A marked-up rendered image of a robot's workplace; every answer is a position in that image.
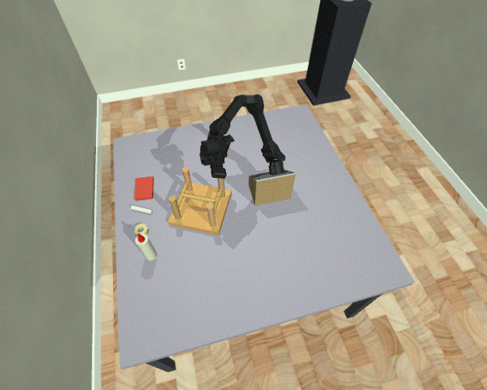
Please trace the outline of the tan wooden stool leg frame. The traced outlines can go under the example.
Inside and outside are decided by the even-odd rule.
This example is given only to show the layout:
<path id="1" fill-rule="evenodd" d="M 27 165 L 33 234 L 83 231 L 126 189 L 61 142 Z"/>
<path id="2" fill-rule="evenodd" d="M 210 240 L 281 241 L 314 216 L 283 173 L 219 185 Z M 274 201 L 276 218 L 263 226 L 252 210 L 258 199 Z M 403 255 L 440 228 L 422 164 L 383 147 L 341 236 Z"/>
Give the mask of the tan wooden stool leg frame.
<path id="1" fill-rule="evenodd" d="M 216 195 L 216 198 L 214 199 L 214 198 L 202 197 L 202 196 L 198 196 L 198 195 L 185 193 L 186 190 L 188 190 L 188 191 L 193 190 L 193 186 L 192 186 L 192 182 L 190 179 L 189 168 L 183 167 L 182 172 L 183 172 L 183 176 L 185 179 L 185 184 L 183 186 L 183 189 L 180 192 L 180 196 L 178 197 L 178 200 L 176 201 L 175 196 L 169 197 L 169 201 L 170 201 L 170 204 L 172 207 L 172 211 L 175 215 L 175 218 L 176 219 L 181 218 L 179 207 L 180 207 L 180 204 L 183 200 L 183 197 L 187 197 L 187 198 L 191 198 L 191 199 L 195 199 L 195 200 L 199 200 L 199 201 L 204 201 L 204 202 L 212 202 L 214 204 L 212 204 L 212 203 L 207 204 L 207 214 L 208 214 L 210 226 L 214 227 L 216 225 L 215 212 L 216 212 L 217 206 L 219 204 L 220 197 L 225 196 L 224 179 L 217 178 L 219 190 L 218 190 L 218 193 Z"/>

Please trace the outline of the tan wooden stool seat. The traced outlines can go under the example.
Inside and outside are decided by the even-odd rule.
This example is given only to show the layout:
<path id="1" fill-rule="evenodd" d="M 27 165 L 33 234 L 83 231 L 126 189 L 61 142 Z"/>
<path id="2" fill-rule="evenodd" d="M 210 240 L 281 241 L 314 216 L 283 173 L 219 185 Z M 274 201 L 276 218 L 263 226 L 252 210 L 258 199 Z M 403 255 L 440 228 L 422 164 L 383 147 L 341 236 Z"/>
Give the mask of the tan wooden stool seat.
<path id="1" fill-rule="evenodd" d="M 219 190 L 219 188 L 202 184 L 192 183 L 192 186 L 193 190 L 186 190 L 185 193 L 215 199 Z M 232 190 L 225 189 L 225 196 L 220 197 L 220 201 L 215 212 L 216 225 L 214 227 L 210 226 L 207 214 L 207 204 L 212 202 L 199 201 L 187 197 L 183 197 L 179 207 L 181 218 L 176 219 L 172 212 L 168 223 L 171 226 L 179 228 L 186 228 L 194 231 L 219 235 L 231 195 Z"/>

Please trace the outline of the red flat rectangular block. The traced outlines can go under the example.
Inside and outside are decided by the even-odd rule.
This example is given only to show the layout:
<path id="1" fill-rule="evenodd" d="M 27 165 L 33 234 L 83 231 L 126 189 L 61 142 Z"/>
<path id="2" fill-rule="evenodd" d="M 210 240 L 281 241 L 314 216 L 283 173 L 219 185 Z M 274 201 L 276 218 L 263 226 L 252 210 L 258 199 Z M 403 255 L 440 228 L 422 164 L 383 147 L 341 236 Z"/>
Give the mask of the red flat rectangular block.
<path id="1" fill-rule="evenodd" d="M 135 201 L 153 199 L 154 177 L 136 178 Z"/>

